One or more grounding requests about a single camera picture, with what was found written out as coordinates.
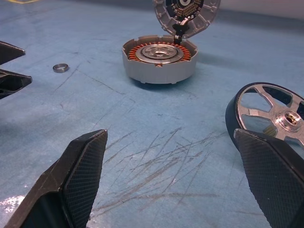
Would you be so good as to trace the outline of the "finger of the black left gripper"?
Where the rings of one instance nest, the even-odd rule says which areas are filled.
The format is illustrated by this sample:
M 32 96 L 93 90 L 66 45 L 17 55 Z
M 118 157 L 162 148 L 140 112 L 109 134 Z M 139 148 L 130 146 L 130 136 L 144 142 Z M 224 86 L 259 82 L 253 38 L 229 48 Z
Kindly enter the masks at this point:
M 0 69 L 0 99 L 32 83 L 32 77 Z
M 25 55 L 25 50 L 12 44 L 0 41 L 0 65 Z

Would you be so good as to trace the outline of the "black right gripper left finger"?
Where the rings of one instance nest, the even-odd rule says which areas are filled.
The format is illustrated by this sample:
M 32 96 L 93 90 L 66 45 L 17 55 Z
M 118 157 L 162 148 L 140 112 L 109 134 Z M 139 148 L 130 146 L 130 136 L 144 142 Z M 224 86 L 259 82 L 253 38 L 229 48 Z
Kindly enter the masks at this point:
M 72 140 L 40 175 L 4 228 L 86 228 L 107 138 L 107 130 L 97 130 Z

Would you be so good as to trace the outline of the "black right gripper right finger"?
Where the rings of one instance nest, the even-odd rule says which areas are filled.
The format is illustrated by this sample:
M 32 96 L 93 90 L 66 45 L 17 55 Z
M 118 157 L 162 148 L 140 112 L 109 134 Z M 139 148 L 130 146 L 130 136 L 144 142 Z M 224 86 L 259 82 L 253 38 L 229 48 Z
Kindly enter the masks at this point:
M 285 141 L 236 129 L 249 188 L 271 228 L 304 228 L 304 159 Z

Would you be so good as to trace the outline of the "silver spoked rotor black rim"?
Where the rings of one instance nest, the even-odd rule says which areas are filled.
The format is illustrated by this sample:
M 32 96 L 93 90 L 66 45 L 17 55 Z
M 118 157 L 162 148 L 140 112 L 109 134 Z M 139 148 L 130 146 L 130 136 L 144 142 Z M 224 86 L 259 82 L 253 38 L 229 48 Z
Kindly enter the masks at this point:
M 256 93 L 269 105 L 268 111 L 244 107 L 241 99 L 246 93 Z M 234 138 L 236 129 L 246 130 L 243 116 L 269 120 L 271 124 L 263 131 L 281 140 L 291 140 L 304 149 L 304 98 L 280 85 L 255 82 L 242 87 L 226 107 L 225 122 L 228 134 Z

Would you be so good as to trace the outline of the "grey motor housing with stator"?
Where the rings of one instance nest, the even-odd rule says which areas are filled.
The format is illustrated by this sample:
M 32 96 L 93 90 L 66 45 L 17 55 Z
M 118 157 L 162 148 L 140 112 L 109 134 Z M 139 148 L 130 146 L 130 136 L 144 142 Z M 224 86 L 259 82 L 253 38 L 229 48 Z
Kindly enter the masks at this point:
M 149 35 L 122 47 L 128 77 L 143 84 L 175 84 L 195 72 L 198 48 L 188 40 L 174 44 L 173 36 Z

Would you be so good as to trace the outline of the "grey motor end cover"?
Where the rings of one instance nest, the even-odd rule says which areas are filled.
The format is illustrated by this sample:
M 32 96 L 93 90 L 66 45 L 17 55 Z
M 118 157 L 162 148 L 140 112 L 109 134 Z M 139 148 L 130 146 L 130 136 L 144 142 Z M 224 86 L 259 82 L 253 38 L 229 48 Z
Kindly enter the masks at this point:
M 208 28 L 221 0 L 152 0 L 152 3 L 162 29 L 179 44 Z

